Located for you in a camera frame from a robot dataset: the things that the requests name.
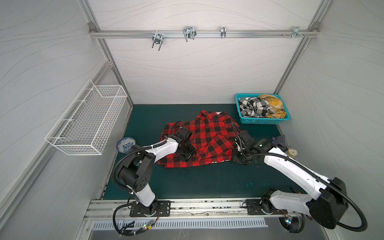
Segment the red black plaid shirt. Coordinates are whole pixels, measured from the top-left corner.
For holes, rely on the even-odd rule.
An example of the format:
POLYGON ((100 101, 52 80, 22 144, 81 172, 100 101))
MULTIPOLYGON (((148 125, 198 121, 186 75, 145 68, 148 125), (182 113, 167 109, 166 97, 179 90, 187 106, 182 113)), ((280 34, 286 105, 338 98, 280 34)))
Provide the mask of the red black plaid shirt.
POLYGON ((202 110, 194 120, 184 122, 184 127, 192 132, 191 145, 196 149, 192 159, 183 162, 177 154, 172 154, 158 164, 164 168, 187 168, 230 161, 238 147, 232 125, 240 127, 227 113, 202 110))

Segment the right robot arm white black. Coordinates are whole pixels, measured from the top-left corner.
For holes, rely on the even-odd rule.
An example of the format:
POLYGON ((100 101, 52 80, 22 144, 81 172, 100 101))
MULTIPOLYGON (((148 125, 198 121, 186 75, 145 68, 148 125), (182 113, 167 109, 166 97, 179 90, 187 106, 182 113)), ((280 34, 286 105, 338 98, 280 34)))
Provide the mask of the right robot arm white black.
POLYGON ((256 142, 247 131, 240 131, 232 124, 238 144, 233 153, 233 161, 239 164, 251 162, 264 163, 288 177, 304 190, 304 194, 287 193, 277 189, 269 189, 257 205, 247 202, 249 214, 261 210, 265 215, 281 212, 285 221, 281 224, 289 226, 290 212, 298 213, 315 220, 326 229, 337 226, 353 232, 364 232, 368 221, 358 205, 347 195, 345 183, 339 178, 329 179, 310 170, 285 154, 280 148, 266 139, 256 142), (349 207, 358 214, 361 224, 358 227, 341 223, 341 218, 349 207))

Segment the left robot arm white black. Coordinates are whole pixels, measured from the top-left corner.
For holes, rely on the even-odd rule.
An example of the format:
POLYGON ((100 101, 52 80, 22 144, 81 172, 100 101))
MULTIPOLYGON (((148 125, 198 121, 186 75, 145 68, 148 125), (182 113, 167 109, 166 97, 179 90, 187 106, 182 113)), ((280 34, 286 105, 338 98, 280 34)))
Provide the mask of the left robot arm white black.
POLYGON ((134 205, 146 217, 153 216, 158 207, 158 198, 149 185, 155 163, 167 156, 176 156, 183 164, 195 160, 196 149, 190 140, 192 132, 181 121, 176 122, 174 127, 176 126, 179 127, 176 132, 164 136, 156 144, 132 146, 112 170, 114 184, 134 197, 134 205))

